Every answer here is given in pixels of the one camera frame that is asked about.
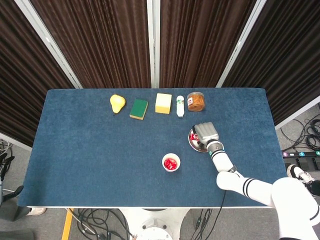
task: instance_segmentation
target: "green sponge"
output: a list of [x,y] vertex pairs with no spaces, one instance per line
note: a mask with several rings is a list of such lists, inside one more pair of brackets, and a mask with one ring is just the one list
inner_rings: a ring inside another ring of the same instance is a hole
[[147,111],[148,102],[141,99],[134,100],[133,107],[130,112],[130,118],[143,120]]

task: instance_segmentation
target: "yellow pear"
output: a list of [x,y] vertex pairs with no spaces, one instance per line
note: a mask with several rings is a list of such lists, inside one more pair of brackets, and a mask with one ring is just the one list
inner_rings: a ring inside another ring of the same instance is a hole
[[112,106],[112,111],[117,114],[120,112],[120,110],[124,107],[126,104],[126,100],[123,96],[119,96],[117,94],[114,94],[110,97],[110,103]]

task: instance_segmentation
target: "curtain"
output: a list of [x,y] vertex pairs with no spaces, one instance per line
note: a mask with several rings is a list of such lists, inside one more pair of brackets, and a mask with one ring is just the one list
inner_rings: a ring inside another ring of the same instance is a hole
[[31,0],[85,88],[150,88],[146,0]]
[[73,86],[14,1],[0,19],[0,132],[32,146],[47,91]]
[[223,87],[266,89],[280,123],[320,95],[320,3],[268,0]]
[[160,87],[215,87],[254,0],[161,0]]

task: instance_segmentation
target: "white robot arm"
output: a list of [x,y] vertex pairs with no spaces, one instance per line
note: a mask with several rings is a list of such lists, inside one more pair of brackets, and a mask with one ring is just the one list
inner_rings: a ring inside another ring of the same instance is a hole
[[194,129],[218,171],[219,188],[275,208],[280,239],[318,240],[312,226],[320,222],[320,207],[301,182],[284,177],[270,184],[244,177],[230,161],[212,122],[195,125]]

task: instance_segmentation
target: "jar lid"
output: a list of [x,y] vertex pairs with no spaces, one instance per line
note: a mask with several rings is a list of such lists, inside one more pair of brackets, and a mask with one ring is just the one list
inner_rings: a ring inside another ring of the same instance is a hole
[[194,91],[188,94],[188,98],[190,98],[192,95],[201,95],[204,97],[204,94],[202,92],[199,91]]

